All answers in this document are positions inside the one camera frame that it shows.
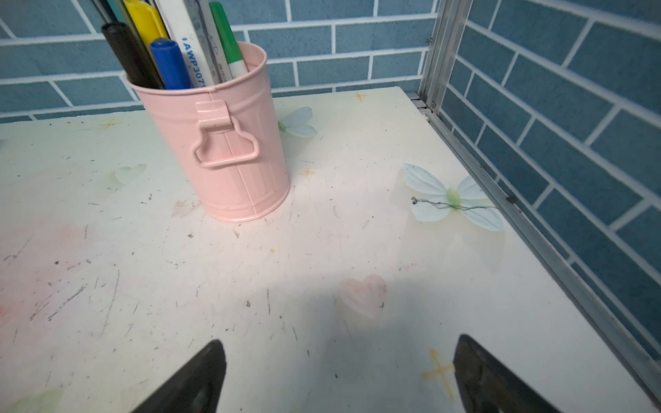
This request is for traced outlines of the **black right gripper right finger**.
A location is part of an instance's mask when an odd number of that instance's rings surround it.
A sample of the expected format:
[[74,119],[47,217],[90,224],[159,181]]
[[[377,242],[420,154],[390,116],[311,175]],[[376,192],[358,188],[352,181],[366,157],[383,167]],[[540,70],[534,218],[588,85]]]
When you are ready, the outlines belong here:
[[559,412],[467,334],[459,337],[453,363],[467,412]]

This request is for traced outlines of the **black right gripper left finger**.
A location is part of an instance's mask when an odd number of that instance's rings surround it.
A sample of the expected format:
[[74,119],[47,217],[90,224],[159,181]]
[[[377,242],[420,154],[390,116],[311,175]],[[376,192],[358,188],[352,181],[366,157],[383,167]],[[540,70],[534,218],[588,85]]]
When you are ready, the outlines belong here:
[[227,373],[222,342],[214,339],[193,356],[133,413],[217,411]]

